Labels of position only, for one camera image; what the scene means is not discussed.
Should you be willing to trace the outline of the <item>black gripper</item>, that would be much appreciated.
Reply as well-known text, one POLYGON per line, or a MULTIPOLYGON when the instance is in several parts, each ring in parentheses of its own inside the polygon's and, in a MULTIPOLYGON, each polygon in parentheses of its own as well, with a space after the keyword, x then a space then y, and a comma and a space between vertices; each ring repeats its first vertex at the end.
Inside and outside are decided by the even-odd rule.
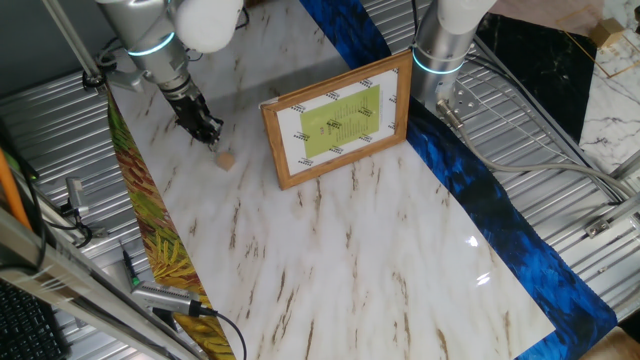
POLYGON ((195 140, 206 143, 209 150, 218 150, 224 121, 214 117, 203 97, 195 89, 183 93, 167 93, 166 99, 177 115, 177 124, 195 140))

